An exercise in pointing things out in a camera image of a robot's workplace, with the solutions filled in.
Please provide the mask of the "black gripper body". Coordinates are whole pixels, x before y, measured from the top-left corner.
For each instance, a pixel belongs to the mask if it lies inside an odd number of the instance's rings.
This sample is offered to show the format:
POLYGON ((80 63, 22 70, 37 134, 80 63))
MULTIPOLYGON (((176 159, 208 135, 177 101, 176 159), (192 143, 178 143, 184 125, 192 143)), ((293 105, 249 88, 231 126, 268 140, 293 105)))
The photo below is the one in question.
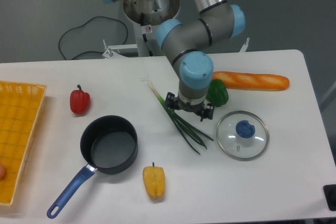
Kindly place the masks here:
POLYGON ((186 97, 178 96, 175 109, 191 112, 198 116, 203 116, 206 109, 204 105, 204 100, 205 97, 201 97, 198 99, 187 99, 186 97))

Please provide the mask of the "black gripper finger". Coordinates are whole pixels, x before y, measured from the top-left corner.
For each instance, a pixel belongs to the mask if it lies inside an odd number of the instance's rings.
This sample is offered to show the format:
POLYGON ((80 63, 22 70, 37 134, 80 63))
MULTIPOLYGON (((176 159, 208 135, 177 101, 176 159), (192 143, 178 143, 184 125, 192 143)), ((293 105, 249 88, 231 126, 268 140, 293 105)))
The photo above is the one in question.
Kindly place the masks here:
POLYGON ((203 104, 198 110, 198 116, 200 117, 201 122, 203 122, 204 119, 212 120, 213 114, 214 106, 211 103, 203 104))
POLYGON ((167 95, 166 95, 165 107, 170 109, 170 110, 178 110, 179 109, 179 100, 171 92, 168 92, 167 95))

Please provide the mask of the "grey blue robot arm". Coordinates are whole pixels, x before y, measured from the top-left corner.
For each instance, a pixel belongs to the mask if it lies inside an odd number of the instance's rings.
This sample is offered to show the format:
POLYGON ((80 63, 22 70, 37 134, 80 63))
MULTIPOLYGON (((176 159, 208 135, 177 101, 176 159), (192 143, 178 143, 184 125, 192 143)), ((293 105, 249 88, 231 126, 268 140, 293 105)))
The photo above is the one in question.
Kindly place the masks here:
POLYGON ((141 27, 138 46, 147 47, 149 55, 165 55, 179 78, 179 91, 167 94, 165 106, 212 119, 214 107, 205 99, 214 66, 203 50, 240 34, 246 20, 240 7, 227 0, 195 3, 200 18, 187 25, 176 19, 180 0, 123 0, 123 8, 128 19, 141 27))

